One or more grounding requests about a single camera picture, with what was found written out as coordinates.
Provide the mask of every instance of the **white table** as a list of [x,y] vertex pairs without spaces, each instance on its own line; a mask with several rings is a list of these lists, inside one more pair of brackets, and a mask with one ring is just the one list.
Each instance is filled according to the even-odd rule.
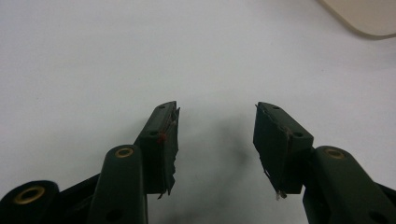
[[177,182],[149,196],[150,223],[307,223],[262,171],[259,101],[396,189],[396,38],[355,35],[317,1],[2,1],[0,30],[1,197],[99,173],[173,100]]

